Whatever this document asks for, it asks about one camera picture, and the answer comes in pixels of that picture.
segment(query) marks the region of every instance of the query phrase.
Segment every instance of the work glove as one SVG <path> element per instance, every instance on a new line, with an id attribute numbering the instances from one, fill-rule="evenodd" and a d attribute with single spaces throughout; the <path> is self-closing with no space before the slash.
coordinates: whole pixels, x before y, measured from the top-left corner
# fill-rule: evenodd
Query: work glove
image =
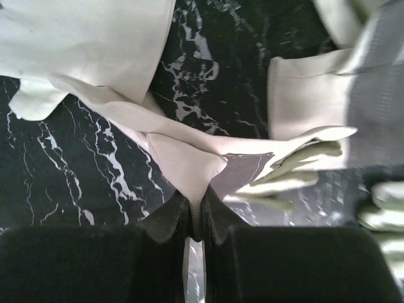
<path id="1" fill-rule="evenodd" d="M 404 280 L 404 182 L 376 184 L 371 194 L 373 205 L 359 210 L 358 222 L 373 233 L 396 280 Z"/>

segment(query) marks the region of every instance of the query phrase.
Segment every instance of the marble countertop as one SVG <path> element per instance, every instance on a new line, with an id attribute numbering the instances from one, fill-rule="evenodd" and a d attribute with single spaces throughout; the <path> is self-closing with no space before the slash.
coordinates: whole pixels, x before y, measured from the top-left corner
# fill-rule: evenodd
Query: marble countertop
<path id="1" fill-rule="evenodd" d="M 177 0 L 150 90 L 168 117 L 210 134 L 267 138 L 266 79 L 272 57 L 335 49 L 308 0 Z M 17 119 L 18 80 L 1 78 L 0 233 L 16 225 L 113 225 L 145 218 L 174 192 L 136 143 L 69 96 L 42 122 Z M 287 193 L 293 211 L 230 205 L 253 225 L 354 222 L 376 181 L 404 166 L 320 173 Z M 201 300 L 199 244 L 191 248 L 190 302 Z"/>

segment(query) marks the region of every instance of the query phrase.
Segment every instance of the dark tabletop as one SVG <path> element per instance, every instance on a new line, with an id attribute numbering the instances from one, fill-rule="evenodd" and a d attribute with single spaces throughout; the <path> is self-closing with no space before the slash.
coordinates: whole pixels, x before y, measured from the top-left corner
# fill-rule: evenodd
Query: dark tabletop
<path id="1" fill-rule="evenodd" d="M 177 0 L 150 90 L 171 119 L 210 134 L 267 138 L 270 59 L 335 49 L 310 0 Z M 17 119 L 8 102 L 18 85 L 1 78 L 0 233 L 137 222 L 174 192 L 149 155 L 76 97 L 42 122 Z M 232 208 L 252 224 L 351 222 L 369 187 L 402 178 L 403 168 L 320 172 L 317 185 L 286 194 L 296 202 L 290 212 Z"/>

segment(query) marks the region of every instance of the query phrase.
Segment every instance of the black marble surface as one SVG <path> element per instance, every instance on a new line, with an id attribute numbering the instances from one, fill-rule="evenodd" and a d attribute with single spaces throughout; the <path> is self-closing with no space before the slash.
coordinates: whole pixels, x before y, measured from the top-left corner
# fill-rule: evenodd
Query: black marble surface
<path id="1" fill-rule="evenodd" d="M 177 0 L 151 84 L 168 117 L 211 134 L 267 138 L 266 82 L 272 57 L 335 49 L 310 0 Z M 128 224 L 174 192 L 136 143 L 69 96 L 42 122 L 16 118 L 18 80 L 0 82 L 0 233 L 16 225 Z M 287 193 L 293 211 L 232 205 L 254 225 L 336 225 L 355 218 L 376 181 L 404 166 L 320 173 Z M 189 301 L 203 300 L 201 246 L 191 248 Z"/>

